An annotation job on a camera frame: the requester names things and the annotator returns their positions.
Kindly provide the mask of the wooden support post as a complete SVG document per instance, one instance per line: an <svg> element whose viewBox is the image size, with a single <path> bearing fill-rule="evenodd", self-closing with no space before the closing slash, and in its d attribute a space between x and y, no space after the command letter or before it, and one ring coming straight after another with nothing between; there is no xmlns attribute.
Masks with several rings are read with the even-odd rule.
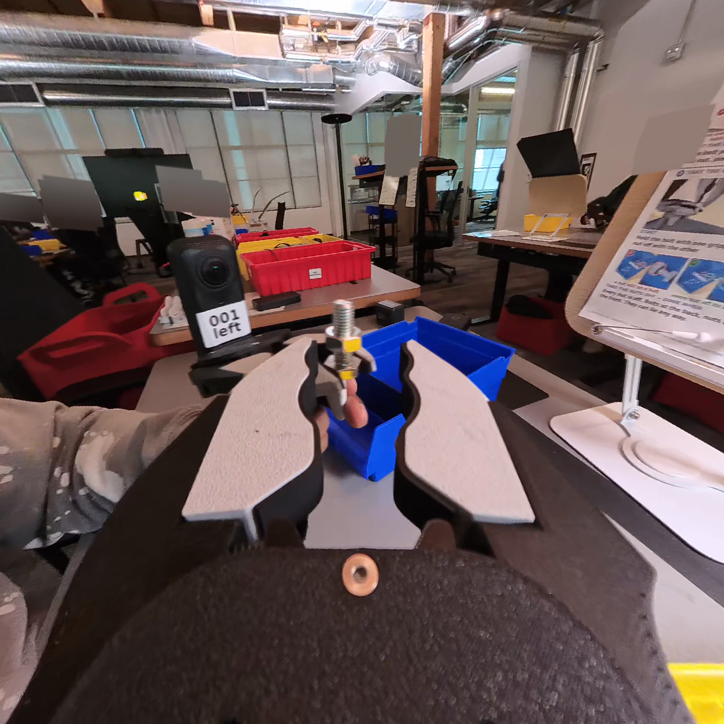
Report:
<svg viewBox="0 0 724 724"><path fill-rule="evenodd" d="M430 13L422 34L421 154L437 156L440 139L442 62L445 49L445 15Z"/></svg>

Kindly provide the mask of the black office chair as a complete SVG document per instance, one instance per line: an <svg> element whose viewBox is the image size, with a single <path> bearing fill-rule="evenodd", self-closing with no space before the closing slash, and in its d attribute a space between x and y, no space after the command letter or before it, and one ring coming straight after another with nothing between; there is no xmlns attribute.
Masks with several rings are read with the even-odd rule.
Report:
<svg viewBox="0 0 724 724"><path fill-rule="evenodd" d="M415 283L424 285L426 274L439 271L451 283L457 275L456 267L436 261L437 250L452 248L455 240L455 217L459 209L463 182L457 187L446 190L438 209L429 208L429 189L426 180L419 183L418 204L416 209L416 233L413 238L412 278Z"/></svg>

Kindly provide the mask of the silver pipe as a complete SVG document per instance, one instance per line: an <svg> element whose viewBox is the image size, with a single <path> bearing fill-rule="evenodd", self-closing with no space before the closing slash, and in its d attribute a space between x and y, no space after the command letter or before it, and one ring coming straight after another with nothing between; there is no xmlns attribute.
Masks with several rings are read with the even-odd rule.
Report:
<svg viewBox="0 0 724 724"><path fill-rule="evenodd" d="M604 33L594 20L551 12L523 14L497 7L473 15L445 40L442 76L449 80L473 57L505 44L526 44L566 54L555 129L570 128L578 142Z"/></svg>

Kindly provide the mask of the black panel wooden stand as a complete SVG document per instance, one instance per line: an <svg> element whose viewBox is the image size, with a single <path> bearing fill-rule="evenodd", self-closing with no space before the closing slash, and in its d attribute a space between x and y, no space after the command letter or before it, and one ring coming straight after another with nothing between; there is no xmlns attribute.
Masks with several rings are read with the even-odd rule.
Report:
<svg viewBox="0 0 724 724"><path fill-rule="evenodd" d="M568 128L519 140L520 155L531 176L526 214L565 213L573 221L587 208L587 179Z"/></svg>

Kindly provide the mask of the blue storage bin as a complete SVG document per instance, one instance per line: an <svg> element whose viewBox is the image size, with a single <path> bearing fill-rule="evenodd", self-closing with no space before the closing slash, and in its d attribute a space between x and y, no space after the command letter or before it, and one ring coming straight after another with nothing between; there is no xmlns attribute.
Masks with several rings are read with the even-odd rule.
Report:
<svg viewBox="0 0 724 724"><path fill-rule="evenodd" d="M363 478L378 482L394 471L395 442L405 417L400 380L400 347L416 341L463 373L489 400L496 400L514 351L469 331L423 317L364 335L363 348L376 370L357 378L357 395L368 422L356 429L330 414L329 444Z"/></svg>

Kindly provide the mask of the black monitor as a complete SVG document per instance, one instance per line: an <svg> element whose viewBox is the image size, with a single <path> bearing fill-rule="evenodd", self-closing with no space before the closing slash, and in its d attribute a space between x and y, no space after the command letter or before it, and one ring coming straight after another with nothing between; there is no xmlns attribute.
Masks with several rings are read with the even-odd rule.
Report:
<svg viewBox="0 0 724 724"><path fill-rule="evenodd" d="M166 212L161 202L157 167L193 169L186 153L165 153L160 148L108 149L102 156L83 156L108 218L129 218L127 209L155 209L163 222L179 226L175 212Z"/></svg>

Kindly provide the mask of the office desk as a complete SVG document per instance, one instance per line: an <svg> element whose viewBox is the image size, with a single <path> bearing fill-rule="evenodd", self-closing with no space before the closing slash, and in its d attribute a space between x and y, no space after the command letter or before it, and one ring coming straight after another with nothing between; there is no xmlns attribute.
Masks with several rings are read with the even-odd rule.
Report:
<svg viewBox="0 0 724 724"><path fill-rule="evenodd" d="M480 257L495 260L491 308L488 317L474 319L473 325L499 321L506 301L506 289L512 264L544 270L548 273L548 285L544 299L565 303L566 298L597 246L600 235L591 238L533 239L502 232L469 232L461 237L466 242L476 242Z"/></svg>

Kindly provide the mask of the printed instruction sheet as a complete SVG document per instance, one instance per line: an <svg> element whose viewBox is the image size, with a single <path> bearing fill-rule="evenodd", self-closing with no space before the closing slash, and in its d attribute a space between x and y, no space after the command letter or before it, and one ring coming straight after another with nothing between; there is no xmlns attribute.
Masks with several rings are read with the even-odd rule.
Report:
<svg viewBox="0 0 724 724"><path fill-rule="evenodd" d="M656 186L581 317L713 367L723 362L722 97L691 161Z"/></svg>

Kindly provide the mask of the beige panel stand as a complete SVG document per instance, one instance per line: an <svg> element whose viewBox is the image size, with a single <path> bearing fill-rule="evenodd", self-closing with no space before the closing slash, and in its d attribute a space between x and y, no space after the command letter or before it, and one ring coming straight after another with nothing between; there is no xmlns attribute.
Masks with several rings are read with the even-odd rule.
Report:
<svg viewBox="0 0 724 724"><path fill-rule="evenodd" d="M711 106L704 109L711 111L722 90ZM651 349L636 343L628 337L616 334L594 334L593 323L581 317L583 306L588 301L602 272L608 267L612 257L620 249L625 236L638 219L638 215L651 198L656 186L666 173L677 169L692 160L695 156L706 130L688 124L677 125L663 134L663 141L658 149L647 149L646 160L641 162L639 174L630 186L629 191L620 203L612 221L604 231L602 239L592 252L584 271L575 283L574 288L566 302L566 317L571 326L587 337L602 342L622 353L627 353L648 364L659 367L666 373L688 380L688 385L698 385L707 388L713 393L723 392L723 362L722 367L713 367L699 360L678 354L665 354L661 348Z"/></svg>

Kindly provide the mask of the yellow storage bin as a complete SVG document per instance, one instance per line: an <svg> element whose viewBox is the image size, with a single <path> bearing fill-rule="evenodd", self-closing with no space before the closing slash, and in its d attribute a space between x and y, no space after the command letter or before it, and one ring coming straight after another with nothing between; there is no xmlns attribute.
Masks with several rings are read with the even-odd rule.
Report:
<svg viewBox="0 0 724 724"><path fill-rule="evenodd" d="M670 674L697 723L723 723L723 665L671 663Z"/></svg>

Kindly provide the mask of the red storage tub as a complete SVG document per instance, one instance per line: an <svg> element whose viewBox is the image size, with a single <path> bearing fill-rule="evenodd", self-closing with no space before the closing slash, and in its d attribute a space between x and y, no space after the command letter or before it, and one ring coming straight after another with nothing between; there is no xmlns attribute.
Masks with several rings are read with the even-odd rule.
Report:
<svg viewBox="0 0 724 724"><path fill-rule="evenodd" d="M242 243L255 242L258 240L266 239L300 238L316 233L319 233L318 230L312 227L296 227L290 229L264 231L249 231L245 229L240 229L235 236L235 244L240 245Z"/></svg>
<svg viewBox="0 0 724 724"><path fill-rule="evenodd" d="M258 250L241 255L260 296L301 292L371 277L375 248L347 240Z"/></svg>

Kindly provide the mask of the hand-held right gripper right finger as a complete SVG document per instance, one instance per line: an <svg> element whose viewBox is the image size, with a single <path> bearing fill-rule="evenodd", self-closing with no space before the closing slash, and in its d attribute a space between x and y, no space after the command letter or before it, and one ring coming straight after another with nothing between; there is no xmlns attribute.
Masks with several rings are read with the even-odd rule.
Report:
<svg viewBox="0 0 724 724"><path fill-rule="evenodd" d="M395 442L394 503L423 530L433 520L457 542L486 524L536 523L488 397L417 341L400 348L404 423Z"/></svg>

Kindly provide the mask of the silver hex bolt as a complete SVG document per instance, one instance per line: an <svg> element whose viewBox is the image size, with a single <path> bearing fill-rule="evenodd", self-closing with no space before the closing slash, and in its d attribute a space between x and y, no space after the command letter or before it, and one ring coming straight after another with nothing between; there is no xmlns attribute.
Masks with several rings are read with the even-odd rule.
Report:
<svg viewBox="0 0 724 724"><path fill-rule="evenodd" d="M353 303L346 300L336 300L333 303L331 325L325 331L327 335L334 337L360 337L358 328L355 325L356 314ZM356 377L353 354L329 353L325 363L327 366L337 370L340 378L345 382Z"/></svg>

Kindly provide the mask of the person's left hand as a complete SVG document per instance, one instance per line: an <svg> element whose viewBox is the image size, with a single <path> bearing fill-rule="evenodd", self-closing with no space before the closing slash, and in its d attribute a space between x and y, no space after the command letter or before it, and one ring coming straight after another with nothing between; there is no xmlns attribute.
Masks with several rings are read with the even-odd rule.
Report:
<svg viewBox="0 0 724 724"><path fill-rule="evenodd" d="M357 380L345 382L347 401L343 406L344 417L348 425L361 429L368 423L368 412L364 402L357 395ZM319 405L314 413L313 421L319 432L320 449L324 453L329 445L330 418L324 406Z"/></svg>

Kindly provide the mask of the white stand base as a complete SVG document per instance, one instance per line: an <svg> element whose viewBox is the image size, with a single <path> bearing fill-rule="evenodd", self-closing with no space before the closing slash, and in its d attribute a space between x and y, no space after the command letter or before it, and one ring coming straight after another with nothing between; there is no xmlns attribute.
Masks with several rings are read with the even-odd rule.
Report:
<svg viewBox="0 0 724 724"><path fill-rule="evenodd" d="M722 452L647 409L630 426L612 403L551 429L690 548L723 562Z"/></svg>

